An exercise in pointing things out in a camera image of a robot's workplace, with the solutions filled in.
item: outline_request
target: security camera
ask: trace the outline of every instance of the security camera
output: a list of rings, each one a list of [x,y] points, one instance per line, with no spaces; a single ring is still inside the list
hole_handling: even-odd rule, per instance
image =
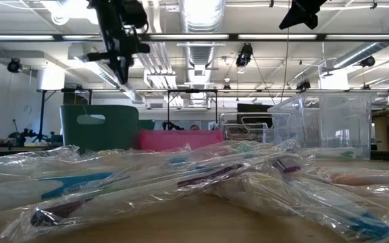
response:
[[[22,64],[20,58],[12,58],[7,65],[7,70],[13,74],[18,74],[22,71]]]

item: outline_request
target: white wall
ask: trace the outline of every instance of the white wall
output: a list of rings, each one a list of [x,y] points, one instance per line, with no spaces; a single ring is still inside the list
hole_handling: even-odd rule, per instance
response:
[[[0,138],[7,138],[15,132],[13,119],[19,131],[28,125],[38,133],[40,123],[41,93],[37,92],[38,80],[26,74],[10,74],[7,66],[0,64]],[[59,106],[62,94],[53,95],[45,105],[43,134],[61,128]]]

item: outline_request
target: green plastic bin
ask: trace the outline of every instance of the green plastic bin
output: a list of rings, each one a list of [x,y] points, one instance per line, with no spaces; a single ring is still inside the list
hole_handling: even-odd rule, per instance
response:
[[[135,107],[125,105],[63,105],[60,108],[64,145],[86,149],[130,149],[138,144]]]

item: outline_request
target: metal frame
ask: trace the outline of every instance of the metal frame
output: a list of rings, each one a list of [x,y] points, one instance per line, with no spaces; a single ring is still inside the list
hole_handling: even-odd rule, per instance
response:
[[[376,43],[389,42],[389,33],[159,33],[139,35],[147,42],[359,42]],[[102,42],[100,34],[4,34],[0,33],[0,42],[61,42],[88,43]]]
[[[93,104],[93,90],[92,89],[61,89],[61,90],[37,90],[37,92],[41,92],[41,111],[40,111],[40,128],[38,130],[38,134],[37,134],[37,137],[34,139],[34,142],[35,140],[38,139],[39,142],[41,142],[41,140],[43,139],[43,120],[45,118],[45,103],[46,101],[51,98],[56,92],[72,92],[72,93],[76,93],[77,92],[89,92],[89,99],[88,99],[88,105],[92,105]],[[47,92],[52,92],[47,98],[46,98],[46,93]]]
[[[217,112],[217,100],[218,100],[218,91],[216,89],[195,89],[195,88],[189,88],[189,89],[169,89],[167,90],[167,122],[170,122],[170,103],[172,100],[170,100],[170,94],[172,92],[185,92],[186,94],[197,94],[200,92],[213,92],[215,94],[215,122],[218,122],[218,112]]]

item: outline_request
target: plastic wrap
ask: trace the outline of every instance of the plastic wrap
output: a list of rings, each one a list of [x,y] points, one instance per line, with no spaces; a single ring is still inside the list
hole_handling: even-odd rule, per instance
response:
[[[127,170],[124,166],[126,160],[133,156],[137,158],[136,163],[142,166]],[[261,169],[265,163],[273,163],[278,157],[286,161],[292,156],[295,155],[283,153],[279,147],[234,141],[192,152],[124,155],[120,157],[120,166],[124,168],[121,171],[99,180],[74,184],[58,191],[58,197],[46,198],[38,204],[27,206],[23,203],[23,207],[15,209],[20,216],[5,229],[1,237],[16,241],[29,240],[67,226],[127,215],[147,206],[203,191],[246,169]]]
[[[64,154],[38,157],[32,153],[0,157],[0,211],[75,193],[84,190],[87,184],[100,183],[105,179],[120,180],[130,172],[154,171],[157,166],[171,164],[170,161],[178,162],[180,155],[186,154],[186,151],[115,150],[79,157],[74,153],[76,150],[63,148],[59,151],[64,151]]]
[[[214,192],[260,213],[299,215],[347,242],[389,242],[389,186],[335,186],[305,173],[265,169],[222,182]]]
[[[310,163],[347,148],[301,149],[287,140],[278,146],[225,141],[195,151],[114,150],[82,157],[75,150],[35,159],[0,157],[0,172],[20,176],[0,182],[0,218],[9,221],[0,237],[23,242],[208,192],[260,213],[304,217],[348,242],[389,242],[389,171]]]
[[[389,170],[314,167],[310,169],[309,173],[334,184],[349,186],[389,185]]]

